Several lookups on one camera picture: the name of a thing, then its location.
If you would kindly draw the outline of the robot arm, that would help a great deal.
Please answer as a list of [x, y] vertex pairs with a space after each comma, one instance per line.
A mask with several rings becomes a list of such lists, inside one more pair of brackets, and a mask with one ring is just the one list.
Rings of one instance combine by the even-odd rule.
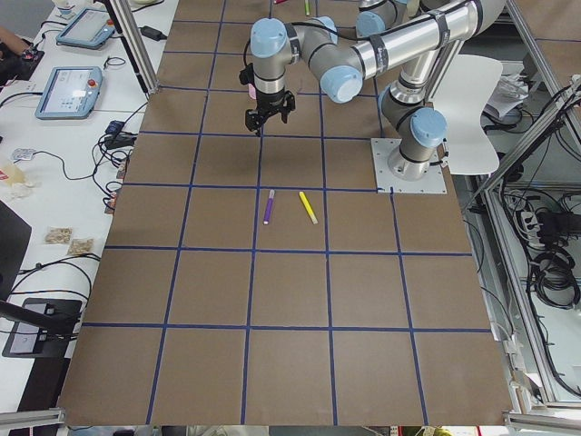
[[357, 37], [379, 34], [401, 25], [419, 9], [419, 1], [363, 0], [359, 2], [355, 29]]
[[253, 61], [239, 74], [241, 84], [252, 86], [256, 95], [255, 108], [245, 113], [246, 128], [259, 134], [274, 115], [288, 119], [296, 104], [285, 87], [285, 73], [288, 65], [299, 60], [318, 79], [320, 90], [337, 104], [351, 101], [366, 80], [398, 66], [398, 79], [379, 99], [380, 111], [400, 136], [388, 165], [399, 179], [421, 179], [448, 130], [444, 115], [425, 104], [435, 65], [449, 44], [464, 42], [489, 28], [505, 4], [451, 1], [402, 23], [399, 14], [405, 6], [404, 1], [361, 2], [361, 16], [394, 22], [373, 32], [359, 32], [350, 47], [338, 46], [340, 34], [327, 16], [294, 23], [276, 18], [256, 21], [244, 49]]

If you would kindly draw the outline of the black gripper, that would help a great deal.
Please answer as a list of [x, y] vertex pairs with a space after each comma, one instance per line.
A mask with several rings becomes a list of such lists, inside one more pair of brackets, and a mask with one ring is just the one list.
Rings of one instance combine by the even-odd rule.
[[256, 103], [255, 109], [245, 111], [245, 125], [258, 137], [262, 135], [262, 128], [269, 118], [280, 114], [281, 120], [287, 123], [290, 113], [296, 109], [295, 95], [285, 89], [274, 94], [256, 90]]

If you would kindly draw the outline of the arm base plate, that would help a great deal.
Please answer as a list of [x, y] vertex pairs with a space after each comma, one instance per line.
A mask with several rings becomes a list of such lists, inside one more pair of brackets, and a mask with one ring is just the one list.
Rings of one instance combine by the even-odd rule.
[[438, 153], [431, 150], [430, 159], [412, 163], [401, 154], [395, 138], [370, 140], [377, 193], [447, 194]]

